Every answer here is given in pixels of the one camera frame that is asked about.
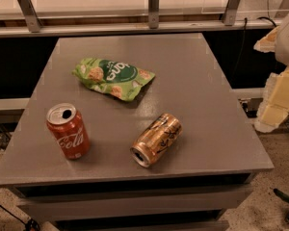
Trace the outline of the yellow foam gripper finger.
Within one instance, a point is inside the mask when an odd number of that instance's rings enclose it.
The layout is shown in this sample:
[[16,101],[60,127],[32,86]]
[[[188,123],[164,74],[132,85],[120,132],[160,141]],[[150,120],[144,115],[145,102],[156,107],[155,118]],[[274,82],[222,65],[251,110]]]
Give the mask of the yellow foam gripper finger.
[[271,73],[260,103],[254,127],[262,133],[270,133],[289,116],[289,66],[280,74]]
[[253,49],[262,53],[274,52],[276,48],[276,34],[278,28],[275,27],[270,33],[265,37],[258,40],[253,46]]

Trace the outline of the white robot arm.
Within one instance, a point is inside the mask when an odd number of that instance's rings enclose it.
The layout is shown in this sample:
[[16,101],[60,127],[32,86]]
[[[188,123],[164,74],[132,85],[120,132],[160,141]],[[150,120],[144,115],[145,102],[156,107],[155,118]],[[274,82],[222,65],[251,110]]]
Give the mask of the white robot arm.
[[289,117],[289,13],[253,49],[263,53],[274,52],[276,60],[286,65],[280,74],[271,73],[267,79],[254,122],[257,131],[270,133]]

